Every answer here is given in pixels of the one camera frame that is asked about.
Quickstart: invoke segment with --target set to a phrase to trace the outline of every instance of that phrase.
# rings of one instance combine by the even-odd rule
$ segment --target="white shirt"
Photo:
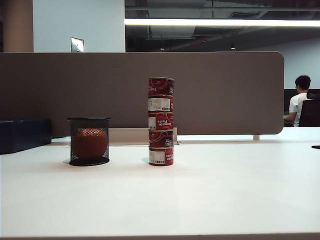
[[[301,115],[301,109],[302,109],[302,102],[307,99],[307,93],[303,92],[298,95],[293,96],[290,99],[290,106],[289,106],[289,113],[296,113],[295,119],[293,122],[293,126],[299,127],[299,120]]]

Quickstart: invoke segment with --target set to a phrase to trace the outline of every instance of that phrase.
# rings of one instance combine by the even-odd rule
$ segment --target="orange ball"
[[[107,141],[107,136],[102,130],[85,128],[72,139],[71,148],[78,158],[96,159],[104,155]]]

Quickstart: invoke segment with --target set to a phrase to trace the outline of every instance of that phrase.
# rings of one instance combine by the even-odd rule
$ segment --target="black hair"
[[[295,86],[302,88],[303,90],[308,90],[310,87],[311,79],[307,75],[298,76],[295,80]]]

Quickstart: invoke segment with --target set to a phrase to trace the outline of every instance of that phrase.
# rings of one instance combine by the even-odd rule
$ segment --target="man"
[[[289,116],[284,116],[283,119],[288,122],[293,122],[294,127],[299,127],[299,120],[302,109],[302,102],[307,99],[307,92],[310,87],[310,77],[307,75],[298,76],[295,80],[295,88],[298,95],[295,95],[290,100]]]

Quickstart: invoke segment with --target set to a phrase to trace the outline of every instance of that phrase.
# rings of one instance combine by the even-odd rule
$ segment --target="ceiling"
[[[320,20],[320,0],[125,0],[125,17]],[[246,51],[319,37],[312,27],[125,26],[127,52]]]

